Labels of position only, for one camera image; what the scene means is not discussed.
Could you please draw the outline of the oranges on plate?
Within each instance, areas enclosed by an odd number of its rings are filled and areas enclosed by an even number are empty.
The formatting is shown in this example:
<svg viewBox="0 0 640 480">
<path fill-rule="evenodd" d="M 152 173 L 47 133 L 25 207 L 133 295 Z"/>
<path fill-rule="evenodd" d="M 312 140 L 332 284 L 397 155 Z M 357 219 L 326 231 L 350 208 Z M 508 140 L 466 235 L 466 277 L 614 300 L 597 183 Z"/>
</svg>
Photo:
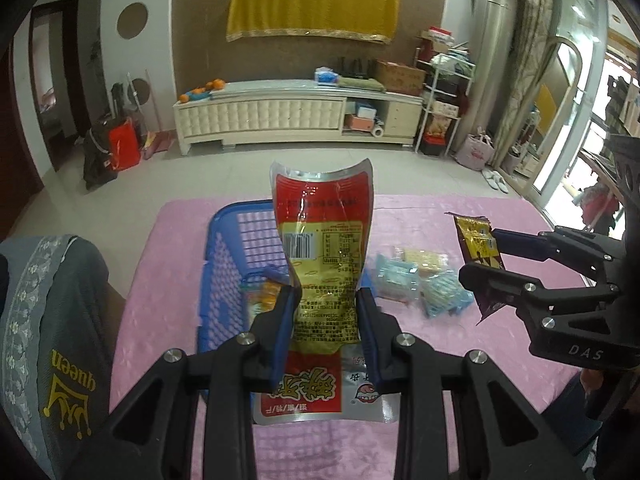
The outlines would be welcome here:
<svg viewBox="0 0 640 480">
<path fill-rule="evenodd" d="M 178 102 L 186 104 L 189 102 L 203 101 L 209 99 L 215 91 L 222 90 L 227 83 L 220 78 L 207 81 L 204 86 L 193 88 L 186 93 L 180 94 Z"/>
</svg>

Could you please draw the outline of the arched standing mirror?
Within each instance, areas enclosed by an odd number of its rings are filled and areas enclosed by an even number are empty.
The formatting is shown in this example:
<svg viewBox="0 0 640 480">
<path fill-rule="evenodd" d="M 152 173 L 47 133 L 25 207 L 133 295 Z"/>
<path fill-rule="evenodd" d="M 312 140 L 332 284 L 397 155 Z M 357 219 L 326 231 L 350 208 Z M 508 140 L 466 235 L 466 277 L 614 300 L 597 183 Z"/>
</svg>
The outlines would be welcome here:
<svg viewBox="0 0 640 480">
<path fill-rule="evenodd" d="M 572 111 L 580 76 L 582 55 L 576 44 L 552 37 L 497 159 L 499 174 L 516 192 L 529 191 L 547 161 Z"/>
</svg>

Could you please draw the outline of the pink satin tablecloth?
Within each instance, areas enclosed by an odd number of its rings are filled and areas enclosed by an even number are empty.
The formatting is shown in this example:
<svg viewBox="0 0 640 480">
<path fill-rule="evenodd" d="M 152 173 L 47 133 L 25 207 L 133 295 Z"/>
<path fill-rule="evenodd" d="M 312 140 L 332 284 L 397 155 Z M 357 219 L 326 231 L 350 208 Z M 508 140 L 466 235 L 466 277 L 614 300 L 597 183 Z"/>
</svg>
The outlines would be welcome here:
<svg viewBox="0 0 640 480">
<path fill-rule="evenodd" d="M 486 306 L 472 268 L 521 277 L 516 296 L 579 292 L 553 256 L 511 258 L 500 231 L 543 240 L 525 200 L 378 197 L 365 177 L 277 180 L 271 200 L 160 211 L 118 333 L 111 401 L 188 427 L 184 478 L 398 479 L 398 437 L 426 455 L 420 476 L 478 478 L 490 448 L 559 445 L 508 479 L 580 474 L 598 423 L 566 344 L 536 356 L 547 311 Z"/>
</svg>

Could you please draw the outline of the white TV cabinet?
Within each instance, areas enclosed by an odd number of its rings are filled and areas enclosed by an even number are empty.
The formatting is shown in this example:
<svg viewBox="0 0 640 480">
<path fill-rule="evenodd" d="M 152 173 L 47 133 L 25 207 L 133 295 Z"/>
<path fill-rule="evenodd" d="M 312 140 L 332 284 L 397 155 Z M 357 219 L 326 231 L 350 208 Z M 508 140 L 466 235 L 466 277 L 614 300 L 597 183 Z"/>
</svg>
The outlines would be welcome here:
<svg viewBox="0 0 640 480">
<path fill-rule="evenodd" d="M 180 152 L 195 144 L 365 143 L 411 146 L 423 101 L 394 92 L 322 86 L 313 80 L 229 82 L 177 102 Z"/>
</svg>

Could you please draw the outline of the purple yellow snack packet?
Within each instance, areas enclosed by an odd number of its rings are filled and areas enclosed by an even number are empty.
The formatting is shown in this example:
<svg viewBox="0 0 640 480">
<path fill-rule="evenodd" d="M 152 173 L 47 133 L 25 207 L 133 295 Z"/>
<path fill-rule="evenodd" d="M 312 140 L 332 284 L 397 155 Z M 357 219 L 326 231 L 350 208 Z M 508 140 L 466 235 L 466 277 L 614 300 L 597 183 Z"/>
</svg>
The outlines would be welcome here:
<svg viewBox="0 0 640 480">
<path fill-rule="evenodd" d="M 502 255 L 488 218 L 464 216 L 453 212 L 448 214 L 454 219 L 464 265 L 472 266 L 471 271 L 460 271 L 459 281 L 464 288 L 473 293 L 480 310 L 481 323 L 504 306 L 504 302 L 496 295 L 489 281 L 492 274 L 486 271 L 504 270 Z"/>
</svg>

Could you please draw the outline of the silver standing air conditioner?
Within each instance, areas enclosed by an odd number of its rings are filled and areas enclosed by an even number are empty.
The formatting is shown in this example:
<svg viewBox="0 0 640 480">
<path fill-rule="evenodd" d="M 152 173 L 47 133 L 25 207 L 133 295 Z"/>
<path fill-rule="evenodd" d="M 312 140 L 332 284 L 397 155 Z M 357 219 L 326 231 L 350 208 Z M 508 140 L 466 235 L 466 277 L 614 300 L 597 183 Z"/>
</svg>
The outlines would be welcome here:
<svg viewBox="0 0 640 480">
<path fill-rule="evenodd" d="M 471 133 L 488 126 L 506 71 L 517 10 L 518 0 L 474 0 L 469 55 L 475 70 L 468 93 L 469 107 L 451 141 L 455 152 Z"/>
</svg>

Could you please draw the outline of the patterned curtain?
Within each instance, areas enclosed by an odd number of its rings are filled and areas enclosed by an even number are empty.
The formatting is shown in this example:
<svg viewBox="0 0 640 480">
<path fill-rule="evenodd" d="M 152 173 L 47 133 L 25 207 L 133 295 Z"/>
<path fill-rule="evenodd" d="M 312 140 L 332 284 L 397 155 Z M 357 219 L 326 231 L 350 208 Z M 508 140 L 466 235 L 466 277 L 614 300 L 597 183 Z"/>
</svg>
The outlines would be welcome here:
<svg viewBox="0 0 640 480">
<path fill-rule="evenodd" d="M 533 89 L 550 32 L 553 0 L 520 0 L 515 26 L 515 60 L 509 97 L 495 134 L 491 166 L 498 168 L 515 140 L 525 115 L 525 99 Z"/>
</svg>

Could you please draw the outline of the blue tissue pack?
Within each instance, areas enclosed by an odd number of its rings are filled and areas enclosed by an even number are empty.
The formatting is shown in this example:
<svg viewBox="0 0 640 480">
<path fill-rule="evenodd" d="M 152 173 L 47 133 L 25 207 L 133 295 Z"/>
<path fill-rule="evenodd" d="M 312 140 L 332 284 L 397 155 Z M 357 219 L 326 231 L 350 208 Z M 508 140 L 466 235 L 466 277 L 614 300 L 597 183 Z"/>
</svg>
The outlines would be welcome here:
<svg viewBox="0 0 640 480">
<path fill-rule="evenodd" d="M 335 73 L 332 68 L 322 66 L 314 70 L 314 81 L 317 84 L 325 84 L 326 86 L 336 86 L 340 75 Z"/>
</svg>

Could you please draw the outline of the green folded cloth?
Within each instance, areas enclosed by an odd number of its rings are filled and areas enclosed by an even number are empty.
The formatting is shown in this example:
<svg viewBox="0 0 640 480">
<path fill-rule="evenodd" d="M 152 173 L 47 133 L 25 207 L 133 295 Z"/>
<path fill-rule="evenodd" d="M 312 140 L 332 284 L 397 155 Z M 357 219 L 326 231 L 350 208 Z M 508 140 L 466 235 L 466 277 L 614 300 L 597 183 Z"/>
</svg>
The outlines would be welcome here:
<svg viewBox="0 0 640 480">
<path fill-rule="evenodd" d="M 385 92 L 386 88 L 374 78 L 337 77 L 337 85 L 340 88 L 352 90 L 364 90 L 373 92 Z"/>
</svg>

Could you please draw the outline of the blue plastic basket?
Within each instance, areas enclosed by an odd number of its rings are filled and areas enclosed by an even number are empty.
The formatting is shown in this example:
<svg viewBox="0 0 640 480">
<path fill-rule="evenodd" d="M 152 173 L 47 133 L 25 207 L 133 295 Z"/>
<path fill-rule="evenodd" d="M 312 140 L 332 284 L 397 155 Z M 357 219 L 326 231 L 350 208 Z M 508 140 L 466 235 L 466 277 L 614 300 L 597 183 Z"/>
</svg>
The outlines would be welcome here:
<svg viewBox="0 0 640 480">
<path fill-rule="evenodd" d="M 288 263 L 274 218 L 272 200 L 249 200 L 224 206 L 210 220 L 201 275 L 200 326 L 196 330 L 196 353 L 215 352 L 240 333 L 254 332 L 257 299 L 267 278 L 290 284 Z M 284 314 L 268 314 L 266 342 L 258 344 L 254 363 L 257 379 L 274 392 L 283 378 L 293 333 L 297 292 L 284 290 Z"/>
</svg>

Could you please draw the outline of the white metal shelf rack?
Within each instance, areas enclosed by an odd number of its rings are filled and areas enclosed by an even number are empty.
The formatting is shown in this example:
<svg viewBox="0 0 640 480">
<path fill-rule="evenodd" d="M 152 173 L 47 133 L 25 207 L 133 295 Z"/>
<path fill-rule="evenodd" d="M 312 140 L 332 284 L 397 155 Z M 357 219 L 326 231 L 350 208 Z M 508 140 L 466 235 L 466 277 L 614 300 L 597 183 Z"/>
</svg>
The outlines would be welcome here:
<svg viewBox="0 0 640 480">
<path fill-rule="evenodd" d="M 457 44 L 449 30 L 432 26 L 420 32 L 413 66 L 424 71 L 422 115 L 414 150 L 446 157 L 469 109 L 475 64 L 466 44 Z"/>
</svg>

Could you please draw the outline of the red bag on floor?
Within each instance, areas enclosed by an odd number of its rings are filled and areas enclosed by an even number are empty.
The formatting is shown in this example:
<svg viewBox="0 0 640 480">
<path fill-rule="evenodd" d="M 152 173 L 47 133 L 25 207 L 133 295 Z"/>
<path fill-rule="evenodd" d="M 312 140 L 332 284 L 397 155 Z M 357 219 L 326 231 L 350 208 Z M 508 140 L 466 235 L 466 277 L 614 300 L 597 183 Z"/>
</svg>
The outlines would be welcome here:
<svg viewBox="0 0 640 480">
<path fill-rule="evenodd" d="M 111 149 L 111 165 L 115 171 L 130 169 L 140 162 L 140 146 L 134 131 L 134 122 L 130 118 L 111 128 L 108 142 Z"/>
</svg>

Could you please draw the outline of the red silver snack pouch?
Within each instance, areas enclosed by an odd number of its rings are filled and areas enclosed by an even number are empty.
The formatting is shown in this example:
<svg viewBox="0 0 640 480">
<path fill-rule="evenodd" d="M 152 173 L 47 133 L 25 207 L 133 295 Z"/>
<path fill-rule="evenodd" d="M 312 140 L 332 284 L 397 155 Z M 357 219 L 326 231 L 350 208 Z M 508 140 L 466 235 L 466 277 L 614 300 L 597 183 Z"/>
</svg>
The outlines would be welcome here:
<svg viewBox="0 0 640 480">
<path fill-rule="evenodd" d="M 329 172 L 270 169 L 274 218 L 291 282 L 302 291 L 283 378 L 258 394 L 259 425 L 351 419 L 396 422 L 400 396 L 369 377 L 355 295 L 373 212 L 368 160 Z"/>
</svg>

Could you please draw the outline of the orange snack packet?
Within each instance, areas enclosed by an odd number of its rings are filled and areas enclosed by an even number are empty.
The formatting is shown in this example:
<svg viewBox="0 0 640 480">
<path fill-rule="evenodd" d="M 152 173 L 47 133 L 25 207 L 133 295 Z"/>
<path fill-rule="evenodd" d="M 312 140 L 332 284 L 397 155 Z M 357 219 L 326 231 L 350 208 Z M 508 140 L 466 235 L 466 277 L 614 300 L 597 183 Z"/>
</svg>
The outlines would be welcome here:
<svg viewBox="0 0 640 480">
<path fill-rule="evenodd" d="M 240 291 L 248 326 L 252 325 L 258 314 L 274 308 L 280 289 L 289 282 L 285 270 L 272 264 L 250 271 L 242 278 Z"/>
</svg>

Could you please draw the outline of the wooden drying rack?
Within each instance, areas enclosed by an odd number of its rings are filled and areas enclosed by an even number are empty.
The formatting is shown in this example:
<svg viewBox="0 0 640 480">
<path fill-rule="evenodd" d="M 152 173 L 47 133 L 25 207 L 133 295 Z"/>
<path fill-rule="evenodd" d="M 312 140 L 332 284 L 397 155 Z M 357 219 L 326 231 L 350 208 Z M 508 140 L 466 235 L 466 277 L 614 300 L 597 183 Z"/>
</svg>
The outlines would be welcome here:
<svg viewBox="0 0 640 480">
<path fill-rule="evenodd" d="M 584 230 L 608 236 L 616 228 L 625 212 L 623 195 L 614 176 L 614 167 L 604 158 L 583 148 L 578 159 L 597 177 L 595 184 L 587 186 L 575 198 L 582 211 Z"/>
</svg>

